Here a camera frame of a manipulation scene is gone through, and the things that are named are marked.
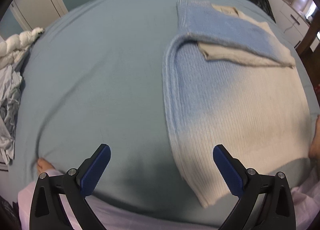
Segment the white and blue knit sweater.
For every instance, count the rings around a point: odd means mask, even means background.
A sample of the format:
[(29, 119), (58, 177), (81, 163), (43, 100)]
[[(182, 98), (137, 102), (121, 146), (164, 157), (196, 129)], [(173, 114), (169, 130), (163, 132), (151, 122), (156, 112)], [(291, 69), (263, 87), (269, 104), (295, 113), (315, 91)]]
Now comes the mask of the white and blue knit sweater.
[(163, 59), (168, 136), (181, 176), (208, 207), (228, 193), (216, 145), (270, 173), (307, 157), (310, 110), (295, 58), (268, 22), (207, 1), (180, 0), (177, 14)]

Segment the bare left foot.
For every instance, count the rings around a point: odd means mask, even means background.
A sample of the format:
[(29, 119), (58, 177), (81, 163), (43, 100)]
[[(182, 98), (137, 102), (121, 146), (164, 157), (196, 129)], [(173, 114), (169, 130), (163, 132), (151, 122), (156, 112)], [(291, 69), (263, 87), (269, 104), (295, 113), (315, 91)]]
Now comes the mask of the bare left foot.
[(37, 173), (40, 175), (48, 170), (54, 170), (54, 166), (43, 158), (37, 159)]

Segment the grey crumpled cloth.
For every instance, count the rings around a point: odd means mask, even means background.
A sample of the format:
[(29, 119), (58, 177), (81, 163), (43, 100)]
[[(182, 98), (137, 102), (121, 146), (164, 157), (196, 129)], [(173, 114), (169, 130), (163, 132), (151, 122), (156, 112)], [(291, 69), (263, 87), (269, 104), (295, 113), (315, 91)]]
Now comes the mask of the grey crumpled cloth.
[(22, 76), (12, 65), (1, 69), (1, 157), (6, 165), (15, 156), (16, 116), (20, 107)]

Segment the light blue bed sheet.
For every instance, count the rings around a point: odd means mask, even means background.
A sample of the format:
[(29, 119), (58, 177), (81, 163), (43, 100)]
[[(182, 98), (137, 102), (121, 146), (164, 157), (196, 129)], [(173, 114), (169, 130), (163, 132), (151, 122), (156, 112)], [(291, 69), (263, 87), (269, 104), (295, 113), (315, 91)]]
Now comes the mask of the light blue bed sheet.
[[(46, 29), (22, 68), (9, 165), (14, 195), (36, 179), (38, 158), (65, 172), (106, 143), (112, 156), (96, 197), (151, 218), (221, 225), (236, 197), (200, 205), (175, 165), (165, 124), (162, 60), (177, 31), (177, 1), (94, 0)], [(247, 0), (197, 1), (237, 7), (267, 22), (286, 43), (270, 17)]]

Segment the dark wooden chair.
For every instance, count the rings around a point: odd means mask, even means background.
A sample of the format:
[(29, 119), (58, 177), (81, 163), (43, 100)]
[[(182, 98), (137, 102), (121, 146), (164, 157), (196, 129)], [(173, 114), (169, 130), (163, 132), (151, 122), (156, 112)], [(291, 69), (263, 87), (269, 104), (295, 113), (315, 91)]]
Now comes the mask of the dark wooden chair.
[(310, 47), (319, 32), (319, 10), (315, 13), (313, 21), (304, 36), (302, 42), (298, 45), (296, 51), (305, 66), (310, 77), (319, 76), (319, 44), (316, 49), (310, 53)]

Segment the white puffer jacket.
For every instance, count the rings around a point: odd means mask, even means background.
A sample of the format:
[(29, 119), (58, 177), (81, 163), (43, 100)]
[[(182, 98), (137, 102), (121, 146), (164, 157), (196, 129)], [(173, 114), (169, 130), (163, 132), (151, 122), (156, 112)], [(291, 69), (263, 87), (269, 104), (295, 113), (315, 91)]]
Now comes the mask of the white puffer jacket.
[(29, 48), (45, 32), (44, 28), (36, 27), (32, 31), (14, 34), (1, 42), (1, 69), (19, 64)]

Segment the white room door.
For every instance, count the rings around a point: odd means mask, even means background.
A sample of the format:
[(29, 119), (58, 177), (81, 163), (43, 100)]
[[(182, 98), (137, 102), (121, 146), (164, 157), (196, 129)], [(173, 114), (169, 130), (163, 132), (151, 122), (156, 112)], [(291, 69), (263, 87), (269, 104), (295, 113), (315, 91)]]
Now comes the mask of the white room door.
[(68, 13), (63, 0), (13, 0), (9, 8), (25, 31), (46, 28)]

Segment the black plastic bag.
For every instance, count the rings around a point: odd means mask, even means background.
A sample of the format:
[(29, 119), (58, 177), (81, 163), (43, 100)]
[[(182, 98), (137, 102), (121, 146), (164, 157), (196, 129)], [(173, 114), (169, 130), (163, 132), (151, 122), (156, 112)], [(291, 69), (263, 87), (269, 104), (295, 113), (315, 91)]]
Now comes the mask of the black plastic bag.
[(247, 1), (252, 2), (256, 6), (258, 6), (274, 21), (274, 23), (276, 23), (269, 0), (247, 0)]

